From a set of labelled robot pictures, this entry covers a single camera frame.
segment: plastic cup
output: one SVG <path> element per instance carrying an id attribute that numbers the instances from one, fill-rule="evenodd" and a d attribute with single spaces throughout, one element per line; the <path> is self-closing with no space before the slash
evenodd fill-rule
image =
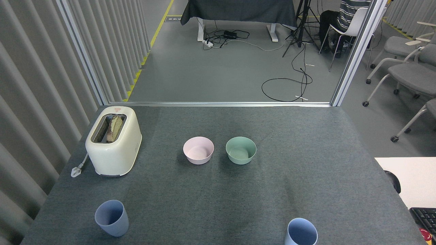
<path id="1" fill-rule="evenodd" d="M 246 137 L 231 138 L 225 145 L 228 158 L 235 164 L 243 165 L 251 161 L 256 154 L 256 144 Z"/>
<path id="2" fill-rule="evenodd" d="M 285 245 L 315 245 L 318 232 L 315 226 L 303 218 L 295 218 L 288 224 Z"/>
<path id="3" fill-rule="evenodd" d="M 193 164 L 200 165 L 208 162 L 214 152 L 214 144 L 205 137 L 190 138 L 183 145 L 183 153 L 188 161 Z"/>
<path id="4" fill-rule="evenodd" d="M 102 203 L 95 211 L 95 222 L 109 235 L 119 237 L 129 229 L 129 218 L 126 209 L 119 200 Z"/>

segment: keyboard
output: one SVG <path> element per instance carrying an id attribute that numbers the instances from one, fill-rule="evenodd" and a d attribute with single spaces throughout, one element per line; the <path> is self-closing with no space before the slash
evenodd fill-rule
<path id="1" fill-rule="evenodd" d="M 436 208 L 410 208 L 409 211 L 415 223 L 430 232 L 436 244 Z"/>

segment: gray curtain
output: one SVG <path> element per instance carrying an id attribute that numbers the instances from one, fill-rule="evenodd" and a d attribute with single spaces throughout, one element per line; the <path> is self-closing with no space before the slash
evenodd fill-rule
<path id="1" fill-rule="evenodd" d="M 71 35 L 84 53 L 93 81 L 109 102 L 126 101 L 150 51 L 139 0 L 58 0 L 72 23 Z"/>
<path id="2" fill-rule="evenodd" d="M 411 37 L 431 33 L 433 29 L 417 21 L 436 24 L 436 0 L 395 0 L 386 14 L 386 21 Z"/>
<path id="3" fill-rule="evenodd" d="M 21 242 L 99 96 L 126 99 L 150 48 L 137 0 L 68 4 L 91 64 L 59 1 L 0 0 L 0 244 Z"/>

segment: pink bowl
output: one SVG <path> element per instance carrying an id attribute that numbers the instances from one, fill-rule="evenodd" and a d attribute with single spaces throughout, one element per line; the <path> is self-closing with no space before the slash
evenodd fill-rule
<path id="1" fill-rule="evenodd" d="M 190 138 L 183 145 L 183 153 L 193 164 L 204 164 L 208 162 L 214 152 L 214 144 L 205 137 Z"/>

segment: chair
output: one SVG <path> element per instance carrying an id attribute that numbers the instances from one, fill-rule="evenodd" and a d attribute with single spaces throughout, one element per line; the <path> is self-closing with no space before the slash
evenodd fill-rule
<path id="1" fill-rule="evenodd" d="M 367 101 L 362 102 L 362 105 L 364 107 L 369 105 L 372 96 L 388 77 L 392 77 L 398 82 L 397 88 L 394 89 L 395 95 L 399 93 L 399 87 L 402 85 L 416 93 L 414 98 L 418 98 L 420 94 L 428 95 L 432 99 L 435 98 L 436 71 L 420 64 L 419 61 L 436 67 L 436 44 L 428 44 L 425 47 L 420 47 L 419 53 L 416 54 L 415 62 L 402 63 L 389 67 L 388 74 L 380 80 Z"/>
<path id="2" fill-rule="evenodd" d="M 414 123 L 422 114 L 430 111 L 430 113 L 436 117 L 436 99 L 429 100 L 419 111 L 418 113 L 400 130 L 396 135 L 391 137 L 392 142 L 397 142 L 399 140 L 400 135 L 403 133 L 409 133 L 411 129 L 409 128 L 412 123 Z"/>
<path id="3" fill-rule="evenodd" d="M 386 7 L 383 9 L 383 14 L 382 14 L 382 16 L 385 14 L 386 9 L 387 9 Z M 328 32 L 330 31 L 330 28 L 333 28 L 333 30 L 335 30 L 337 33 L 339 33 L 340 36 L 339 36 L 339 38 L 338 38 L 338 40 L 337 40 L 337 42 L 336 42 L 336 48 L 335 48 L 335 50 L 334 50 L 333 59 L 331 60 L 330 68 L 329 68 L 329 70 L 328 70 L 329 72 L 331 71 L 331 67 L 333 66 L 334 57 L 335 57 L 335 54 L 336 54 L 336 52 L 337 52 L 337 47 L 339 46 L 339 43 L 340 43 L 340 41 L 341 41 L 341 38 L 342 38 L 343 36 L 357 37 L 357 34 L 358 34 L 358 32 L 359 32 L 360 26 L 361 26 L 362 23 L 363 23 L 363 20 L 364 20 L 364 18 L 365 18 L 365 15 L 366 15 L 366 11 L 367 11 L 367 10 L 368 10 L 367 7 L 358 9 L 358 10 L 356 11 L 356 13 L 354 14 L 353 19 L 351 20 L 350 26 L 348 27 L 348 29 L 347 29 L 345 32 L 342 32 L 342 31 L 338 30 L 337 28 L 335 28 L 334 26 L 330 25 L 329 30 L 327 31 L 326 36 L 324 37 L 324 40 L 323 40 L 323 42 L 321 43 L 320 51 L 319 51 L 319 53 L 318 53 L 318 55 L 321 53 L 321 50 L 322 50 L 322 48 L 323 48 L 323 44 L 324 44 L 324 42 L 325 42 L 325 40 L 326 40 L 326 38 L 327 38 L 327 36 L 328 36 Z M 371 43 L 371 50 L 370 50 L 370 53 L 369 53 L 369 57 L 370 57 L 370 58 L 371 58 L 372 46 L 374 45 L 374 35 L 372 35 L 371 38 L 372 38 L 372 43 Z"/>
<path id="4" fill-rule="evenodd" d="M 408 60 L 409 58 L 414 58 L 415 54 L 417 52 L 417 44 L 425 45 L 426 42 L 429 42 L 431 44 L 436 44 L 436 39 L 432 38 L 434 37 L 434 33 L 436 32 L 436 24 L 429 24 L 418 21 L 417 23 L 422 25 L 427 25 L 433 28 L 434 32 L 427 33 L 424 35 L 421 35 L 416 38 L 417 41 L 410 41 L 407 38 L 404 37 L 390 37 L 387 39 L 385 46 L 383 47 L 383 50 L 378 54 L 378 56 L 373 60 L 371 64 L 371 69 L 374 69 L 369 76 L 366 78 L 366 83 L 371 84 L 371 77 L 376 73 L 376 71 L 380 68 L 380 66 L 386 62 L 386 61 L 393 61 L 397 63 L 404 63 L 405 60 Z M 375 65 L 375 61 L 379 60 L 384 53 L 388 53 L 391 55 L 394 55 L 395 58 L 384 58 L 381 60 L 377 66 Z M 397 57 L 405 57 L 405 59 L 398 60 Z"/>

